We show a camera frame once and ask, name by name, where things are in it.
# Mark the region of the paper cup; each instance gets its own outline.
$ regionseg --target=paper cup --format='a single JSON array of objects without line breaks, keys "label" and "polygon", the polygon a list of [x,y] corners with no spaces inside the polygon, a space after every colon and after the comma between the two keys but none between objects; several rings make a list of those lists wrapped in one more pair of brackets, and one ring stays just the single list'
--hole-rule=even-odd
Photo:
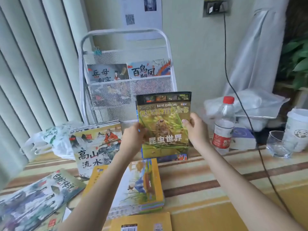
[{"label": "paper cup", "polygon": [[288,141],[288,136],[294,136],[297,145],[294,148],[295,152],[300,152],[308,145],[308,110],[307,109],[292,109],[287,114],[288,120],[286,124],[287,133],[284,140]]}]

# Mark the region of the white wire rack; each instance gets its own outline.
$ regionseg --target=white wire rack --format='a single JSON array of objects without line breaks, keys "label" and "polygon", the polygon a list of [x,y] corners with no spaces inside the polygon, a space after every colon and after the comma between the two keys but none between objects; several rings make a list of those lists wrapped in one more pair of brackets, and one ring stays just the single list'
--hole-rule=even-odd
[{"label": "white wire rack", "polygon": [[[158,32],[165,44],[151,48],[134,47],[123,50],[100,51],[99,53],[83,51],[83,43],[90,36]],[[159,29],[108,29],[90,31],[83,37],[79,50],[79,82],[81,111],[83,121],[89,124],[86,112],[90,108],[96,123],[119,119],[123,123],[137,121],[136,95],[177,91],[170,43],[167,36]],[[151,61],[157,59],[171,60],[171,75],[147,77],[143,79],[118,80],[90,83],[87,65],[89,64],[126,64],[127,62]]]}]

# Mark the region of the power outlet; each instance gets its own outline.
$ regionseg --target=power outlet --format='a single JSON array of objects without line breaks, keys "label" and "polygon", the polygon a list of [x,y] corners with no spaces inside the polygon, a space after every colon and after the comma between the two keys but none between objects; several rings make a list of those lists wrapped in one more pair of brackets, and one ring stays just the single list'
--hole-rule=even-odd
[{"label": "power outlet", "polygon": [[228,13],[230,0],[205,0],[203,5],[203,17],[215,14]]}]

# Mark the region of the drinking glass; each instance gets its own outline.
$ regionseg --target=drinking glass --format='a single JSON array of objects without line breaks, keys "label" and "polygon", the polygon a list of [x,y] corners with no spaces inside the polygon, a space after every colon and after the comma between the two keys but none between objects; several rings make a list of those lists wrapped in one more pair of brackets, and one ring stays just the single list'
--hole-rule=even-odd
[{"label": "drinking glass", "polygon": [[297,145],[294,136],[287,135],[284,131],[270,131],[266,142],[266,148],[272,156],[290,158]]}]

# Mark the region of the striped tablecloth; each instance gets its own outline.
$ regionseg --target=striped tablecloth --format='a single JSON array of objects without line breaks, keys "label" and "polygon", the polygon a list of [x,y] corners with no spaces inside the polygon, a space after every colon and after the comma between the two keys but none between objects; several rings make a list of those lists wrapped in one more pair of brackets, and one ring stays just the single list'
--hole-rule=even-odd
[{"label": "striped tablecloth", "polygon": [[[262,149],[265,166],[280,195],[296,220],[308,229],[308,154],[296,153],[292,159],[273,158]],[[207,162],[194,150],[187,161],[161,163],[160,178],[166,197],[163,211],[171,213],[172,229],[181,230],[247,230],[225,192],[211,173]],[[247,180],[279,204],[263,170],[258,151],[232,151],[225,159]],[[30,163],[24,171],[0,192],[13,193],[50,173],[65,168],[79,177],[73,160],[45,157]],[[81,194],[68,204],[74,208]],[[108,230],[107,221],[103,230]]]}]

